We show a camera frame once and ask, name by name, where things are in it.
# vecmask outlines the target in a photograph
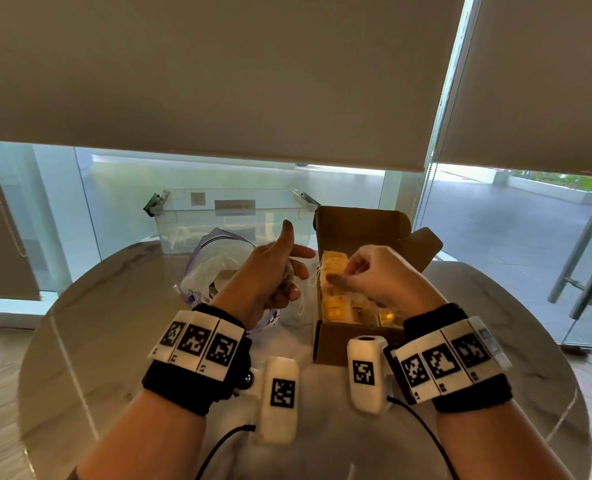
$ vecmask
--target right hand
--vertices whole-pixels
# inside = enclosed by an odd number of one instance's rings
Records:
[[[422,274],[388,246],[363,246],[349,259],[343,274],[328,274],[327,280],[342,290],[363,293],[402,319],[447,303]]]

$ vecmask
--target black cable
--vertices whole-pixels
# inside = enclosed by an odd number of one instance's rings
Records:
[[[433,431],[431,429],[429,429],[429,426],[427,426],[425,424],[425,422],[422,420],[422,418],[414,410],[412,410],[412,408],[410,408],[407,404],[404,404],[403,401],[400,401],[399,399],[396,399],[395,397],[392,397],[390,395],[387,396],[387,400],[390,403],[397,404],[398,406],[403,406],[404,409],[406,409],[407,411],[412,413],[413,417],[415,417],[417,420],[420,421],[420,424],[422,424],[422,427],[427,430],[427,433],[429,433],[429,436],[431,436],[431,439],[433,440],[433,442],[436,443],[436,446],[438,447],[440,454],[445,459],[445,463],[447,464],[447,469],[449,470],[449,473],[451,474],[451,477],[453,478],[453,480],[460,480],[460,477],[456,473],[456,469],[451,464],[451,460],[449,459],[447,452],[440,444],[440,441],[438,441],[438,438],[436,438],[436,435],[433,434]]]
[[[220,448],[222,446],[222,444],[225,441],[227,441],[229,436],[236,434],[238,431],[255,431],[255,430],[256,430],[256,425],[244,424],[243,426],[238,426],[237,428],[232,429],[225,436],[220,438],[218,443],[216,443],[216,445],[212,448],[212,451],[210,451],[210,453],[207,455],[207,458],[205,458],[205,461],[203,461],[203,464],[201,465],[201,469],[198,470],[198,473],[196,474],[196,480],[200,480],[200,478],[203,476],[205,470],[207,469],[207,465],[210,464],[210,460],[216,454],[216,452],[218,451],[218,448]]]

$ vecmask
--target left hand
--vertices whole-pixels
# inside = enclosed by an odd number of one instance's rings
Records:
[[[254,249],[210,305],[235,316],[243,322],[247,330],[251,330],[266,309],[285,308],[290,301],[295,301],[300,296],[295,283],[279,289],[288,262],[292,263],[295,276],[301,280],[309,277],[307,266],[290,257],[315,256],[316,251],[313,249],[294,244],[293,225],[285,220],[278,240]]]

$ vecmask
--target hand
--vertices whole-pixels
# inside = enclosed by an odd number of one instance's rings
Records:
[[[295,283],[279,289],[288,262],[292,263],[295,276],[301,280],[309,277],[307,266],[290,256],[312,258],[316,251],[294,244],[293,225],[285,220],[278,240],[254,249],[210,305],[235,316],[251,330],[267,308],[285,308],[300,296]]]
[[[388,246],[363,246],[349,259],[342,275],[328,274],[327,280],[342,290],[365,294],[402,319],[447,303],[422,274]]]

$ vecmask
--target greenery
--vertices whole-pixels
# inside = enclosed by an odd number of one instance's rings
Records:
[[[592,192],[592,177],[581,177],[579,175],[566,175],[564,173],[548,173],[545,171],[514,170],[514,177],[527,178],[537,182],[560,185],[570,189],[585,190]]]

